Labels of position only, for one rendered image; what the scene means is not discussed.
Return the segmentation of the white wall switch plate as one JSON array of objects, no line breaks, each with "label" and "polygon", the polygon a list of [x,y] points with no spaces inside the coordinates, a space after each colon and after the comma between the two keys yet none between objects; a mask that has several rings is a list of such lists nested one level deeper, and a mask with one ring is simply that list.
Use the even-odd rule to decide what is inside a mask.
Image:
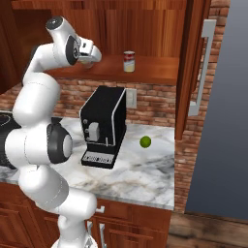
[{"label": "white wall switch plate", "polygon": [[134,88],[126,89],[126,107],[135,109],[137,107],[137,90]]}]

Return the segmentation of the black coffee machine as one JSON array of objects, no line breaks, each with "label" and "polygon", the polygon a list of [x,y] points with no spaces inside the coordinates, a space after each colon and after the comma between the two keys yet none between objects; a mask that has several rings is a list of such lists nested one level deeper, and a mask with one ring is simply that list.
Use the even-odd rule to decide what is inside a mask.
[{"label": "black coffee machine", "polygon": [[111,170],[126,133],[126,89],[100,85],[79,118],[87,145],[81,164]]}]

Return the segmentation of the red and white food can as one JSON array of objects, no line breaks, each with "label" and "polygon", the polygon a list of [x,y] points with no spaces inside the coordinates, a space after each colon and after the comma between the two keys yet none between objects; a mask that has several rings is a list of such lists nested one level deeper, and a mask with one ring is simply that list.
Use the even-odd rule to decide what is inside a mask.
[{"label": "red and white food can", "polygon": [[135,53],[133,51],[124,52],[123,69],[126,73],[132,73],[135,70]]}]

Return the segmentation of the wooden base cabinet door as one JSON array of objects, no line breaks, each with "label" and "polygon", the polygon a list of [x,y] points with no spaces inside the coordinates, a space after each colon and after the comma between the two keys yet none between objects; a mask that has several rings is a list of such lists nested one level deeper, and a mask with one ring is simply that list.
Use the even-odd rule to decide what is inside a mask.
[{"label": "wooden base cabinet door", "polygon": [[93,238],[93,236],[88,235],[88,239],[86,241],[85,247],[84,248],[98,248],[98,244]]},{"label": "wooden base cabinet door", "polygon": [[147,228],[121,225],[109,221],[105,224],[105,243],[108,248],[166,248],[168,234]]},{"label": "wooden base cabinet door", "polygon": [[59,237],[57,219],[18,186],[0,182],[0,248],[50,248]]}]

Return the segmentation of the wooden drawer front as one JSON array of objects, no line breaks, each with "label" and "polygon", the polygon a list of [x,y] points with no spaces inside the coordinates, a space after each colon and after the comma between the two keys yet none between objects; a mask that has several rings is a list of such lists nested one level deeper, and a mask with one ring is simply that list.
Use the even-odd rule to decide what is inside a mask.
[{"label": "wooden drawer front", "polygon": [[165,231],[171,220],[171,212],[165,209],[98,199],[97,207],[101,208],[102,206],[105,211],[97,212],[96,216],[98,217],[110,218],[119,223],[134,224],[156,231]]}]

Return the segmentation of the open wooden wall cabinet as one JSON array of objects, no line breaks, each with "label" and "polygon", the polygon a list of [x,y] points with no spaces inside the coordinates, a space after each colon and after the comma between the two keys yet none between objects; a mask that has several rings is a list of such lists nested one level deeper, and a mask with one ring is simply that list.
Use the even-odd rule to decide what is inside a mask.
[{"label": "open wooden wall cabinet", "polygon": [[[187,0],[11,0],[11,4],[40,43],[48,40],[46,20],[63,16],[103,54],[90,69],[76,64],[51,70],[55,77],[177,82]],[[132,73],[123,69],[128,50],[135,53]]]}]

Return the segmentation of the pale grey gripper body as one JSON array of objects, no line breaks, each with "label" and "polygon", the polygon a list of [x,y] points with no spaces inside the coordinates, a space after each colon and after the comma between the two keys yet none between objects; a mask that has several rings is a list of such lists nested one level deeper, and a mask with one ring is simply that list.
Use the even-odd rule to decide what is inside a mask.
[{"label": "pale grey gripper body", "polygon": [[78,60],[83,63],[96,63],[102,60],[102,53],[96,46],[80,47]]}]

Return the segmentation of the black hob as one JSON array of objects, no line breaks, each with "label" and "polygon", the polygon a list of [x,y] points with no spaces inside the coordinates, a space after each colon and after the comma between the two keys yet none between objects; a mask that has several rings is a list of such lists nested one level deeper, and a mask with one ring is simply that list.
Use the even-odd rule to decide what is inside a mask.
[{"label": "black hob", "polygon": [[10,131],[19,129],[20,126],[14,121],[11,113],[0,112],[0,166],[15,170],[5,153],[5,141]]}]

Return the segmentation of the green lime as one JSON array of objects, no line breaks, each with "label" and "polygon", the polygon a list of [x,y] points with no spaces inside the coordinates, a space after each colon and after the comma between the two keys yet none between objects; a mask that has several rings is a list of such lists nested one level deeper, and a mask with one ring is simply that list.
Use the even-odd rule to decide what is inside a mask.
[{"label": "green lime", "polygon": [[151,138],[149,136],[143,136],[140,140],[139,140],[139,145],[142,148],[148,148],[151,145]]}]

